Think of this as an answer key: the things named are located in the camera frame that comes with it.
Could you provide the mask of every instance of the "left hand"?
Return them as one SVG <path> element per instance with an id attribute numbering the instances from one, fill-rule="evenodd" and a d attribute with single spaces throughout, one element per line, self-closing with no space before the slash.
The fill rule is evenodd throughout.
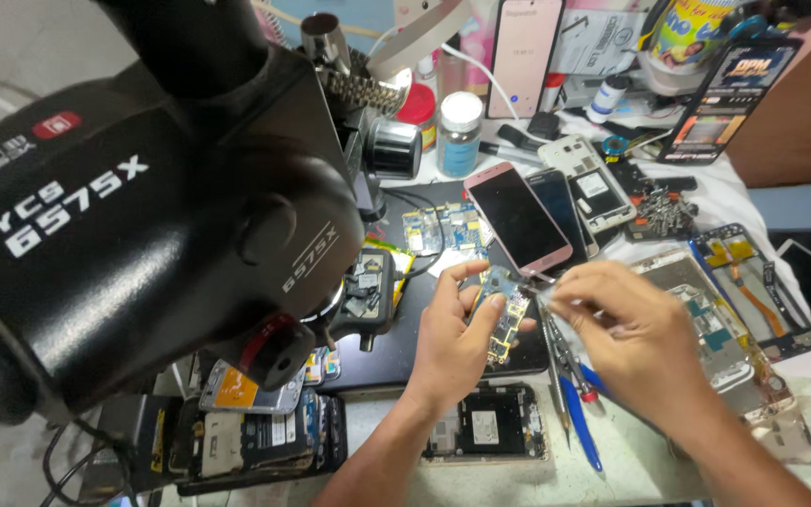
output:
<path id="1" fill-rule="evenodd" d="M 405 396 L 430 410 L 429 415 L 436 419 L 468 396 L 484 373 L 490 337 L 503 314 L 505 297 L 485 298 L 471 325 L 466 326 L 465 317 L 480 287 L 473 285 L 460 292 L 459 283 L 488 268 L 488 261 L 468 261 L 445 270 L 434 298 L 421 314 L 418 349 Z M 535 327 L 533 319 L 525 318 L 519 329 Z"/>

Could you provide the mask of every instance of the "workbench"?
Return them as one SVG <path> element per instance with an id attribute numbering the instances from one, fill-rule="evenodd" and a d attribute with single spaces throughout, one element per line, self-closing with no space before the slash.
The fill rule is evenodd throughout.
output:
<path id="1" fill-rule="evenodd" d="M 485 141 L 496 141 L 495 132 L 500 123 L 485 122 Z M 602 140 L 606 136 L 604 132 L 585 123 L 563 124 L 563 133 L 582 133 L 593 140 Z M 491 167 L 502 161 L 500 158 L 481 154 L 478 168 Z M 709 166 L 687 168 L 636 162 L 645 174 L 654 178 L 696 176 L 699 188 L 686 193 L 686 196 L 699 206 L 697 227 L 707 230 L 719 225 L 741 223 L 770 260 L 777 262 L 778 273 L 795 299 L 804 308 L 808 308 L 789 266 L 774 254 L 764 221 L 750 202 L 747 191 L 727 156 L 723 155 Z M 540 170 L 517 162 L 513 162 L 513 165 L 524 175 Z M 452 178 L 444 177 L 436 169 L 434 152 L 430 152 L 422 157 L 418 178 L 412 181 L 386 181 L 385 185 L 413 186 L 451 180 Z M 399 216 L 390 214 L 387 219 L 392 222 L 399 220 Z M 602 249 L 594 260 L 632 262 L 679 247 L 686 247 L 686 244 L 678 241 L 630 244 L 619 236 L 607 248 Z M 581 346 L 577 337 L 567 338 L 574 346 Z M 344 338 L 341 342 L 344 347 L 346 340 L 353 342 L 353 346 L 347 347 L 347 350 L 358 349 L 357 336 Z M 387 353 L 394 353 L 395 349 L 391 346 Z M 582 351 L 580 355 L 582 360 L 586 360 Z M 341 359 L 344 371 L 347 367 L 355 367 L 352 361 L 347 363 L 348 358 L 345 355 Z M 358 361 L 368 360 L 369 357 L 363 357 Z M 811 432 L 811 353 L 776 363 L 774 367 L 793 391 Z M 567 446 L 552 406 L 547 386 L 549 376 L 546 372 L 490 380 L 492 385 L 515 382 L 529 384 L 538 394 L 550 445 L 549 459 L 521 464 L 422 464 L 410 486 L 409 505 L 647 505 L 710 497 L 693 462 L 670 455 L 664 437 L 603 397 L 600 397 L 604 406 L 603 415 L 597 416 L 585 407 L 590 432 L 604 468 L 598 474 L 590 467 L 573 429 L 570 448 Z M 350 454 L 364 443 L 387 415 L 400 392 L 392 385 L 383 388 L 378 385 L 371 391 L 349 391 L 342 394 L 346 402 Z M 811 487 L 811 465 L 788 466 L 788 469 Z M 329 477 L 326 476 L 315 477 L 283 485 L 241 490 L 231 495 L 228 505 L 260 505 L 253 502 L 263 497 L 268 491 L 266 488 L 273 488 L 272 493 L 279 491 L 281 496 L 288 498 L 288 505 L 306 505 L 328 480 Z M 270 504 L 282 505 L 283 502 Z"/>

